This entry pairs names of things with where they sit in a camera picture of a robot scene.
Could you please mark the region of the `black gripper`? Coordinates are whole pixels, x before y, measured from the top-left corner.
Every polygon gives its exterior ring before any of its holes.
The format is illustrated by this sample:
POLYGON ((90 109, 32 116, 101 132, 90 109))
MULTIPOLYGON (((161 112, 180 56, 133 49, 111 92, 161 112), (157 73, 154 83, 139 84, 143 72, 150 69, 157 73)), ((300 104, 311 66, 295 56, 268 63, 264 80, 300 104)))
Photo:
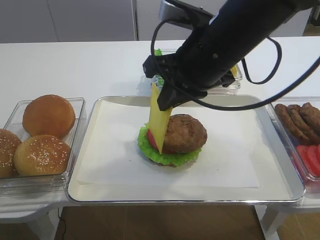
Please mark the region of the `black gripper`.
POLYGON ((246 24, 206 24, 194 28, 176 54, 149 55, 142 68, 147 78, 165 74, 183 86, 163 85, 157 104, 166 111, 206 97, 207 90, 249 52, 246 24))

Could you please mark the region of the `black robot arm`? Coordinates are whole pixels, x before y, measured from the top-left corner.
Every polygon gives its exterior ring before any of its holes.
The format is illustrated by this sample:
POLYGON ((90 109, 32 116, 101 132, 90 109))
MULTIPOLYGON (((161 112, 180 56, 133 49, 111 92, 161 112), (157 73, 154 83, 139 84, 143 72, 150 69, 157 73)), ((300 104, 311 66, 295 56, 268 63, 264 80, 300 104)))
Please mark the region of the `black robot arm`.
POLYGON ((151 49, 143 63, 146 77, 164 80, 156 99, 159 109, 193 101, 222 110, 203 101, 208 91, 233 83, 232 67, 296 13, 315 5, 314 0, 228 0, 210 14, 179 0, 163 0, 161 24, 190 29, 191 34, 175 53, 157 56, 151 49))

